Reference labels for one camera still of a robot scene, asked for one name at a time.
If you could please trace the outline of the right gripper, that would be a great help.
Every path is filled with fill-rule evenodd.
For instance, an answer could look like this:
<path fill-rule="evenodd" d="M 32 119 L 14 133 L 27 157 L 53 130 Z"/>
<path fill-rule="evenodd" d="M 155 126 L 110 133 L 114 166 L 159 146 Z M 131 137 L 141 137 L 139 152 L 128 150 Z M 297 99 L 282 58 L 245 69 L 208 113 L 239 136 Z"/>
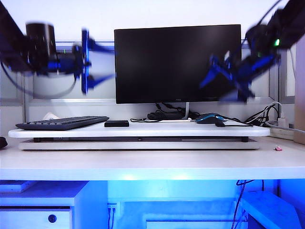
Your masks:
<path fill-rule="evenodd" d="M 278 53 L 251 54 L 238 62 L 234 62 L 232 56 L 223 62 L 212 56 L 209 71 L 200 82 L 199 87 L 204 88 L 213 81 L 224 83 L 226 79 L 237 90 L 220 97 L 219 101 L 222 103 L 247 103 L 248 98 L 255 97 L 255 94 L 250 90 L 251 81 L 278 64 L 280 59 Z"/>

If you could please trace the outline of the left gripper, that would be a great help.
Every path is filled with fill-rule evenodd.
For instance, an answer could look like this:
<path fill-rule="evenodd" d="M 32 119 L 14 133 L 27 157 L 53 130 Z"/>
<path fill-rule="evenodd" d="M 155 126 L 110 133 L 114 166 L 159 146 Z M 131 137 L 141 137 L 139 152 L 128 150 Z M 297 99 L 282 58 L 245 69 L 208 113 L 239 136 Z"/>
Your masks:
<path fill-rule="evenodd" d="M 81 46 L 73 45 L 71 53 L 56 53 L 54 58 L 49 59 L 47 71 L 73 74 L 76 80 L 80 78 L 81 91 L 83 94 L 87 94 L 89 89 L 93 89 L 98 84 L 115 77 L 115 74 L 99 76 L 97 78 L 89 75 L 89 51 L 115 54 L 114 50 L 107 49 L 104 46 L 98 45 L 96 41 L 90 40 L 89 31 L 82 29 Z"/>

